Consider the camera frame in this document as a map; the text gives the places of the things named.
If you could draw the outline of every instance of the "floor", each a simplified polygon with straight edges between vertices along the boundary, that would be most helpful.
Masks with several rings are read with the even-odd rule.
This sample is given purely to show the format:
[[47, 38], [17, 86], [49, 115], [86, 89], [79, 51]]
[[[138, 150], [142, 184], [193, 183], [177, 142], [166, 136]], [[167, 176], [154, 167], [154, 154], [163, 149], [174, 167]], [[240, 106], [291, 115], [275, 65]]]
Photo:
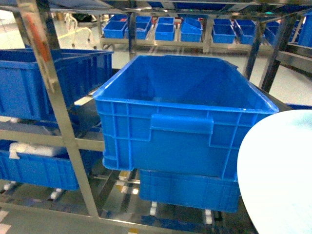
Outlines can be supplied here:
[[[62, 21], [56, 21], [56, 30], [60, 42], [61, 48], [72, 48], [73, 30], [68, 30], [67, 26]], [[93, 35], [96, 40], [96, 45], [100, 48], [97, 29], [93, 29]], [[23, 43], [20, 34], [17, 30], [15, 24], [1, 26], [0, 25], [0, 49], [10, 49], [10, 48], [23, 48]], [[77, 34], [77, 49], [93, 49], [93, 45], [87, 42], [87, 31], [79, 31]], [[127, 52], [127, 46], [116, 46], [116, 50], [113, 54], [113, 68], [121, 68], [129, 61], [129, 55]], [[163, 54], [175, 54], [175, 55], [198, 55], [205, 56], [203, 54], [198, 54], [192, 50], [184, 50], [182, 48], [140, 48], [138, 54], [150, 54], [150, 55], [163, 55]], [[227, 60], [228, 62], [238, 66], [240, 72], [244, 69], [244, 64], [246, 62], [246, 56], [244, 55], [228, 55], [228, 54], [209, 54], [211, 57], [219, 57]], [[261, 75], [264, 71], [267, 62], [266, 57], [258, 57], [255, 63], [255, 67], [252, 73], [251, 82], [255, 85], [259, 85]], [[303, 105], [312, 105], [312, 85], [311, 81], [297, 72], [291, 71], [287, 68], [280, 67], [276, 75], [273, 87], [270, 92], [271, 95], [280, 99], [285, 103], [295, 103]], [[24, 190], [27, 195], [38, 195], [40, 193], [47, 193], [48, 191], [42, 189], [41, 187], [27, 187]], [[71, 193], [64, 200], [69, 202], [79, 202], [82, 203], [81, 196], [70, 196]], [[118, 195], [119, 192], [115, 188], [114, 195]], [[118, 205], [116, 203], [115, 197], [110, 197], [110, 209], [117, 209]], [[1, 220], [0, 211], [0, 234], [41, 234], [41, 233], [58, 233], [58, 234], [88, 234], [88, 233], [103, 233], [103, 234], [127, 234], [130, 231], [136, 232], [136, 230], [129, 230], [129, 228], [122, 228], [111, 225], [104, 225], [101, 223], [89, 222], [68, 219], [62, 217], [51, 217], [48, 214], [36, 214], [31, 212], [20, 212], [15, 210], [6, 210], [8, 214]], [[232, 224], [230, 226], [244, 226], [245, 222], [248, 222], [247, 217], [241, 218], [237, 216], [231, 219]]]

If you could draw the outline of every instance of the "white round tabletop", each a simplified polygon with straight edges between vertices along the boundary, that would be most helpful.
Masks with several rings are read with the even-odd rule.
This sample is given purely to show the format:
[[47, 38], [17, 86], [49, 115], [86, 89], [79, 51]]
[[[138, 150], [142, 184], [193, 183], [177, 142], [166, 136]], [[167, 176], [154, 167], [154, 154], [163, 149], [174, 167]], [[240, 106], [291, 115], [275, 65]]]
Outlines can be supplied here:
[[280, 112], [251, 128], [237, 176], [259, 234], [312, 234], [312, 110]]

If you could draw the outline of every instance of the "blue plastic crate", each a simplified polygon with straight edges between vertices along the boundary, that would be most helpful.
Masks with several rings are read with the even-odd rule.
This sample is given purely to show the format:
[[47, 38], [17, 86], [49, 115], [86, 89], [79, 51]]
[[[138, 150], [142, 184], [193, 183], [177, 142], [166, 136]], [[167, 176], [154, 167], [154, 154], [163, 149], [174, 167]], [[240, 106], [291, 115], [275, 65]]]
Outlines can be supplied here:
[[234, 213], [237, 180], [140, 170], [140, 198], [167, 204]]
[[182, 24], [181, 26], [181, 41], [200, 42], [201, 34], [201, 30], [196, 30], [188, 27], [185, 29], [185, 24]]
[[312, 47], [311, 31], [312, 31], [312, 11], [306, 14], [306, 21], [302, 26], [302, 31], [300, 33], [298, 45]]
[[137, 16], [136, 22], [137, 23], [147, 23], [148, 24], [147, 31], [149, 31], [151, 29], [151, 26], [152, 26], [152, 17], [151, 16]]
[[175, 18], [173, 18], [173, 17], [159, 17], [157, 23], [158, 24], [174, 24]]
[[106, 38], [122, 39], [125, 36], [127, 22], [123, 21], [110, 21], [103, 29]]
[[173, 24], [158, 24], [155, 30], [156, 40], [174, 40], [175, 26]]
[[[18, 153], [20, 159], [11, 159], [10, 143], [12, 141], [0, 141], [0, 179], [64, 190], [79, 188], [68, 154], [44, 157]], [[87, 150], [80, 152], [85, 171], [89, 173], [102, 153]]]
[[278, 27], [266, 27], [264, 31], [265, 38], [273, 46], [276, 44], [275, 36], [276, 36], [277, 31], [278, 31]]
[[235, 32], [230, 25], [214, 25], [213, 27], [213, 40], [214, 43], [230, 43], [235, 40]]
[[[52, 51], [66, 106], [112, 76], [110, 51]], [[32, 50], [0, 50], [0, 116], [54, 119], [53, 110]]]
[[235, 66], [207, 57], [138, 56], [94, 98], [104, 166], [117, 170], [232, 178], [246, 133], [278, 112]]
[[240, 26], [236, 28], [236, 34], [240, 38], [240, 43], [252, 45], [254, 42], [255, 28]]
[[185, 33], [188, 32], [198, 32], [201, 34], [202, 30], [203, 30], [203, 26], [201, 25], [201, 23], [196, 20], [196, 19], [192, 19], [192, 18], [185, 18], [183, 21], [183, 30]]
[[108, 21], [127, 21], [127, 15], [114, 15]]
[[163, 5], [159, 1], [148, 1], [151, 7], [163, 8]]
[[[148, 23], [136, 23], [136, 39], [142, 39], [145, 40], [146, 36], [148, 34], [149, 30], [149, 24]], [[126, 28], [125, 31], [126, 38], [128, 38], [129, 31], [128, 28]]]
[[214, 19], [214, 24], [231, 26], [232, 22], [229, 19]]

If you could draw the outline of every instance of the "metal shelf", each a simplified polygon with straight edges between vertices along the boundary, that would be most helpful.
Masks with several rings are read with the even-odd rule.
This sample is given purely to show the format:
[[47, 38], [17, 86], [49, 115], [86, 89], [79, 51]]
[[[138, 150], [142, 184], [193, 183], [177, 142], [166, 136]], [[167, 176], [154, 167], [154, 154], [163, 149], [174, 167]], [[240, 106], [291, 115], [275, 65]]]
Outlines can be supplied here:
[[[251, 46], [248, 44], [240, 44], [238, 41], [235, 41], [231, 44], [226, 43], [213, 43], [213, 39], [211, 34], [208, 34], [207, 37], [209, 37], [210, 45], [208, 43], [208, 40], [206, 40], [205, 31], [210, 32], [212, 28], [206, 27], [206, 29], [203, 31], [202, 34], [202, 42], [187, 42], [187, 41], [181, 41], [180, 35], [181, 30], [178, 26], [175, 29], [175, 39], [173, 41], [168, 40], [155, 40], [155, 26], [153, 25], [150, 32], [148, 33], [145, 40], [136, 40], [137, 46], [170, 46], [170, 47], [184, 47], [184, 48], [193, 48], [193, 49], [203, 49], [205, 53], [208, 51], [218, 52], [218, 51], [249, 51]], [[105, 38], [102, 36], [100, 38], [100, 43], [102, 48], [105, 47], [105, 45], [114, 45], [114, 44], [128, 44], [128, 39], [113, 39], [113, 38]], [[261, 52], [272, 52], [273, 48], [269, 44], [261, 44], [259, 51]]]
[[[220, 10], [197, 10], [197, 9], [178, 9], [176, 2], [184, 3], [218, 3], [225, 4]], [[308, 7], [297, 8], [295, 10], [284, 9], [287, 4], [296, 3], [297, 5], [308, 5]], [[248, 62], [246, 64], [244, 75], [247, 79], [250, 78], [254, 61], [258, 51], [273, 51], [273, 55], [267, 64], [267, 71], [262, 78], [262, 87], [268, 90], [267, 87], [272, 84], [277, 68], [281, 60], [289, 65], [298, 65], [304, 70], [310, 71], [310, 68], [302, 67], [301, 63], [293, 61], [292, 54], [308, 57], [304, 61], [311, 59], [311, 51], [300, 46], [287, 45], [290, 37], [288, 30], [293, 28], [298, 14], [303, 14], [312, 8], [311, 0], [169, 0], [164, 8], [152, 8], [146, 0], [116, 0], [110, 1], [110, 5], [103, 1], [86, 0], [85, 5], [76, 6], [72, 0], [65, 0], [62, 6], [57, 5], [53, 0], [50, 0], [50, 5], [47, 1], [41, 0], [17, 0], [17, 4], [8, 5], [6, 1], [0, 1], [0, 8], [14, 11], [17, 19], [19, 30], [25, 44], [31, 44], [42, 77], [45, 81], [47, 93], [51, 101], [61, 136], [48, 136], [40, 132], [38, 126], [30, 123], [0, 123], [0, 135], [2, 139], [15, 140], [22, 142], [32, 142], [38, 144], [47, 144], [66, 147], [71, 163], [75, 170], [80, 190], [70, 192], [69, 194], [79, 196], [83, 199], [84, 205], [67, 204], [60, 201], [48, 201], [45, 197], [40, 198], [24, 198], [18, 195], [18, 191], [22, 189], [22, 185], [17, 186], [11, 191], [0, 193], [0, 206], [9, 207], [19, 210], [30, 209], [35, 212], [50, 212], [55, 215], [67, 215], [74, 218], [87, 219], [94, 222], [102, 222], [107, 224], [119, 225], [123, 227], [131, 227], [145, 229], [149, 231], [157, 231], [168, 233], [168, 229], [178, 230], [182, 232], [195, 233], [232, 233], [231, 230], [225, 230], [219, 227], [222, 222], [218, 218], [214, 220], [213, 225], [207, 225], [204, 222], [178, 221], [176, 216], [172, 217], [152, 217], [148, 215], [150, 202], [140, 201], [146, 205], [147, 211], [144, 214], [130, 214], [127, 212], [127, 207], [131, 203], [134, 195], [125, 195], [121, 201], [121, 212], [110, 212], [105, 208], [105, 204], [109, 204], [109, 194], [114, 188], [115, 182], [124, 182], [128, 184], [128, 188], [137, 186], [139, 181], [135, 173], [130, 173], [126, 179], [119, 177], [119, 172], [105, 170], [97, 175], [88, 178], [82, 164], [79, 149], [87, 149], [94, 151], [103, 151], [104, 142], [101, 133], [89, 131], [89, 128], [98, 121], [95, 114], [94, 102], [88, 102], [81, 108], [77, 114], [81, 116], [82, 128], [79, 131], [74, 131], [70, 122], [68, 110], [65, 106], [64, 98], [60, 91], [59, 80], [56, 75], [56, 70], [50, 54], [50, 49], [59, 49], [59, 44], [56, 37], [54, 25], [52, 24], [51, 11], [63, 12], [81, 12], [89, 14], [115, 14], [125, 13], [128, 15], [129, 39], [105, 39], [101, 38], [103, 44], [129, 44], [130, 57], [136, 55], [136, 46], [183, 46], [189, 48], [202, 48], [204, 53], [209, 50], [247, 50], [249, 53]], [[178, 33], [176, 33], [176, 41], [156, 41], [153, 38], [149, 40], [135, 39], [136, 15], [150, 14], [153, 16], [164, 16], [172, 14], [195, 14], [195, 15], [210, 15], [208, 20], [204, 20], [203, 42], [180, 42]], [[231, 19], [254, 19], [257, 20], [256, 36], [252, 46], [241, 44], [214, 44], [211, 39], [211, 29], [213, 18], [215, 17], [231, 18]], [[282, 19], [281, 30], [277, 35], [278, 45], [271, 49], [270, 46], [261, 45], [262, 35], [265, 29], [265, 22], [275, 19]], [[46, 54], [45, 59], [42, 59], [43, 53]], [[290, 108], [267, 95], [277, 106], [280, 111], [289, 110]]]

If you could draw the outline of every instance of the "crate handle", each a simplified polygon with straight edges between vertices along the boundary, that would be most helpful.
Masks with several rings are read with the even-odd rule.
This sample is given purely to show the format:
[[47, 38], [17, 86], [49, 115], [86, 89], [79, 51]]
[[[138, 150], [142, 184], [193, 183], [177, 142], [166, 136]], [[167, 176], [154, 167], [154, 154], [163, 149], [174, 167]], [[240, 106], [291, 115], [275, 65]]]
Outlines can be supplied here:
[[151, 119], [152, 130], [207, 134], [213, 133], [214, 120], [188, 116], [170, 116], [154, 114]]

